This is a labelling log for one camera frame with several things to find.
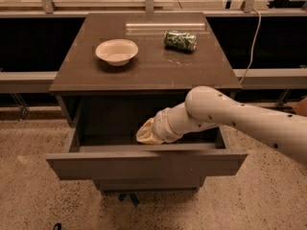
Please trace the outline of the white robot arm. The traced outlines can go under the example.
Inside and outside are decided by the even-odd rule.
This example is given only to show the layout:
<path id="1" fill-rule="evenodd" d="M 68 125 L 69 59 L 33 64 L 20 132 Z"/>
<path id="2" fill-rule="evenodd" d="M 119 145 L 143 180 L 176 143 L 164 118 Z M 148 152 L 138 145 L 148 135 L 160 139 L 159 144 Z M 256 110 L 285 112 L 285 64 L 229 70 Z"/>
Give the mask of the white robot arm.
<path id="1" fill-rule="evenodd" d="M 225 125 L 307 165 L 307 118 L 255 105 L 238 103 L 222 92 L 199 86 L 185 101 L 156 113 L 136 133 L 147 145 L 173 143 L 186 133 Z"/>

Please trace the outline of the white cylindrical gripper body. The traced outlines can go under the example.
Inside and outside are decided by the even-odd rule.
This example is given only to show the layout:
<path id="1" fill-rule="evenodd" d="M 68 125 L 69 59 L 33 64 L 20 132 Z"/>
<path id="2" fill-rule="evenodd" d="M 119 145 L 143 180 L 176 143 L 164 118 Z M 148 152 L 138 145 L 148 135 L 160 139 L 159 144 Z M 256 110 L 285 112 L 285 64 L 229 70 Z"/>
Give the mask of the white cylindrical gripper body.
<path id="1" fill-rule="evenodd" d="M 152 134 L 159 143 L 173 143 L 184 134 L 200 132 L 217 127 L 217 124 L 198 121 L 186 110 L 185 103 L 167 107 L 157 112 L 153 118 Z"/>

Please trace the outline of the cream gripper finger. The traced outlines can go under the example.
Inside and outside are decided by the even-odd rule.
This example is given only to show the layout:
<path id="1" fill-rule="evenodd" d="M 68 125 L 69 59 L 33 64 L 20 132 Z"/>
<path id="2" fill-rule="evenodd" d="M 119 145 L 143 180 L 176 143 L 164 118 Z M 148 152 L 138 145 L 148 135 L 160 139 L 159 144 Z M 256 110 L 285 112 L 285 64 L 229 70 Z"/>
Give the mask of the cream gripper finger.
<path id="1" fill-rule="evenodd" d="M 163 143 L 163 141 L 154 134 L 153 118 L 150 118 L 139 128 L 136 133 L 136 141 L 145 145 L 160 145 Z"/>

